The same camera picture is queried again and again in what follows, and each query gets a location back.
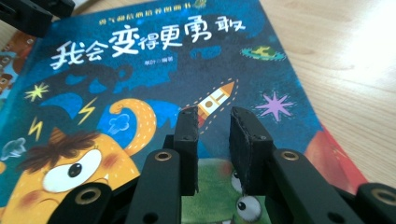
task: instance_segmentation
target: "yellow star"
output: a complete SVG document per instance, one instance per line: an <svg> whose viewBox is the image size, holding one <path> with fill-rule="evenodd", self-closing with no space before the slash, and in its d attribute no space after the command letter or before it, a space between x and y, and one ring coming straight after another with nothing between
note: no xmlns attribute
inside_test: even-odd
<svg viewBox="0 0 396 224"><path fill-rule="evenodd" d="M31 98L30 102L33 102L36 97L43 98L43 95L41 93L47 92L48 90L48 85L44 85L44 83L41 83L39 86L35 85L35 89L33 91L27 91L25 96L25 99Z"/></svg>

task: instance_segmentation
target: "brown hair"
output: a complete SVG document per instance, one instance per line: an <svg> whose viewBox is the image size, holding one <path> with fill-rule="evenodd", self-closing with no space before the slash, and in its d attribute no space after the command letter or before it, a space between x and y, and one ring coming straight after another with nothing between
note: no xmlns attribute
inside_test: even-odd
<svg viewBox="0 0 396 224"><path fill-rule="evenodd" d="M52 168L61 157L67 159L75 158L78 151L87 149L94 145L94 139L97 138L99 133L75 133L72 135L63 135L56 140L52 137L46 146L32 147L26 152L26 160L23 161L18 168L28 171L30 174L43 168L49 163Z"/></svg>

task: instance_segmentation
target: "yellow monster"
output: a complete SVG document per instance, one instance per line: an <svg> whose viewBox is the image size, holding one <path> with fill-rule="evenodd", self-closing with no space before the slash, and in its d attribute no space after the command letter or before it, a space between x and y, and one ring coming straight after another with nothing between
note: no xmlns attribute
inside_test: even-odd
<svg viewBox="0 0 396 224"><path fill-rule="evenodd" d="M130 156L151 140L156 117L148 104L136 99L118 101L110 107L110 112L119 114L123 108L131 109L137 121L136 135L125 150L106 134L66 135L57 128L46 146L29 149L26 161L21 164L24 172L5 211L0 210L0 222L47 223L75 187L100 182L116 189L139 176Z"/></svg>

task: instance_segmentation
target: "rosy cheek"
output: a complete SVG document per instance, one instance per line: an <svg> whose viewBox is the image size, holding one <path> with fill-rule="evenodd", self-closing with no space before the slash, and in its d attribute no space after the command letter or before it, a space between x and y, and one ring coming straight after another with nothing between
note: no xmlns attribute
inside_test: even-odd
<svg viewBox="0 0 396 224"><path fill-rule="evenodd" d="M35 190L35 191L28 193L21 198L19 207L20 208L29 208L32 205L39 203L41 196L42 196L41 190Z"/></svg>
<svg viewBox="0 0 396 224"><path fill-rule="evenodd" d="M107 170L111 169L114 164L119 160L119 155L117 153L111 153L105 157L103 160L103 167Z"/></svg>

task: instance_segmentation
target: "wooden table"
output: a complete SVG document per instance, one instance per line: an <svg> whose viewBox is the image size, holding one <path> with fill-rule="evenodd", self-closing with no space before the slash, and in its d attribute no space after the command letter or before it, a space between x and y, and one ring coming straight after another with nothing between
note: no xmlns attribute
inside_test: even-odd
<svg viewBox="0 0 396 224"><path fill-rule="evenodd" d="M396 1L261 1L321 122L369 181L396 188ZM15 29L0 30L3 47Z"/></svg>

